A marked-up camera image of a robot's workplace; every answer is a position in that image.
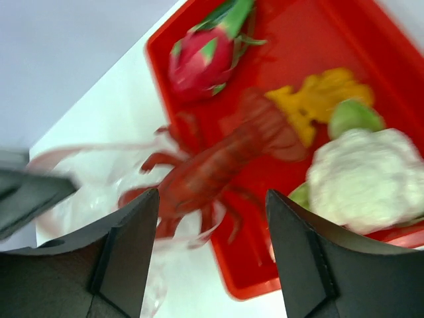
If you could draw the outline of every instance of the red tray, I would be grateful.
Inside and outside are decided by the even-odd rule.
[[[255,35],[267,39],[267,45],[248,49],[228,86],[216,97],[181,104],[168,85],[168,54],[186,30],[222,2],[189,0],[148,41],[148,55],[168,116],[186,142],[194,146],[175,116],[182,109],[196,115],[206,142],[212,145],[223,137],[219,121],[236,111],[244,88],[258,86],[268,91],[289,84],[299,87],[309,74],[346,67],[372,86],[375,108],[388,126],[407,133],[424,153],[423,58],[371,0],[257,0]],[[318,135],[314,148],[327,141],[325,129]],[[262,199],[267,189],[288,194],[304,181],[310,163],[311,156],[297,164],[263,157],[245,168],[234,182],[247,186]],[[268,253],[265,222],[252,205],[239,197],[229,199],[244,217],[241,234],[227,244],[233,224],[225,217],[212,236],[229,292],[238,299],[248,299],[279,289],[278,271]],[[400,246],[421,246],[424,223],[370,237]]]

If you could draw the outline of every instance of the pink dragon fruit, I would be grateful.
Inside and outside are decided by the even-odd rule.
[[[226,1],[174,44],[168,75],[181,100],[195,101],[219,93],[247,45],[264,44],[240,33],[253,4],[254,0]]]

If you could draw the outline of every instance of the toy lobster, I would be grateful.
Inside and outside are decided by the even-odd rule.
[[[152,186],[158,188],[160,195],[161,222],[156,229],[156,238],[174,236],[182,217],[196,210],[200,210],[202,215],[201,232],[209,230],[213,226],[212,203],[217,200],[226,207],[234,220],[234,229],[229,237],[229,242],[232,242],[240,231],[242,219],[223,198],[224,191],[242,193],[258,204],[261,210],[264,210],[264,204],[245,189],[232,186],[231,180],[250,161],[263,154],[285,162],[306,157],[307,149],[288,123],[284,112],[259,91],[248,89],[242,97],[239,111],[240,125],[222,141],[198,154],[193,154],[184,145],[174,127],[157,130],[158,133],[169,132],[191,158],[182,160],[170,153],[156,152],[140,169],[148,172],[158,164],[174,167],[159,185]],[[193,117],[186,114],[183,118],[199,136]],[[121,197],[120,203],[127,203],[146,189],[129,190]]]

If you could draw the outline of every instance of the dragon fruit leaf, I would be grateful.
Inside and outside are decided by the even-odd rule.
[[[254,0],[236,0],[217,27],[223,29],[228,38],[236,38],[253,9],[253,4]]]
[[[227,0],[209,13],[203,21],[194,26],[193,30],[211,30],[215,28],[228,14],[237,0]]]
[[[226,83],[214,86],[213,89],[212,89],[212,96],[215,96],[220,91],[222,91],[225,88],[225,86],[227,86]]]
[[[334,140],[350,129],[376,132],[385,127],[383,118],[375,110],[357,100],[347,99],[337,105],[328,125],[328,134]]]
[[[213,38],[201,49],[203,58],[205,59],[205,65],[209,65],[213,59],[213,55],[217,50],[218,39]]]
[[[230,68],[235,68],[239,62],[241,56],[246,52],[247,47],[242,47],[241,38],[238,36],[234,39],[234,48],[233,48],[233,61],[231,62]]]
[[[181,53],[181,49],[182,49],[182,40],[179,40],[172,47],[171,55],[173,55],[174,57],[178,57]]]
[[[246,43],[249,45],[264,45],[268,43],[267,40],[255,40],[254,38],[251,38],[250,36],[246,34],[240,34],[240,39],[243,43]]]
[[[305,210],[309,210],[309,186],[306,182],[303,182],[297,188],[295,188],[289,195],[288,198],[298,205],[303,207]]]

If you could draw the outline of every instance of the green toy vegetable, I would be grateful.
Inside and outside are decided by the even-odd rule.
[[[309,186],[306,182],[295,188],[288,197],[305,210],[309,210]]]
[[[339,103],[328,125],[331,140],[337,139],[350,129],[367,129],[372,132],[385,129],[383,118],[375,110],[359,101],[348,99]]]

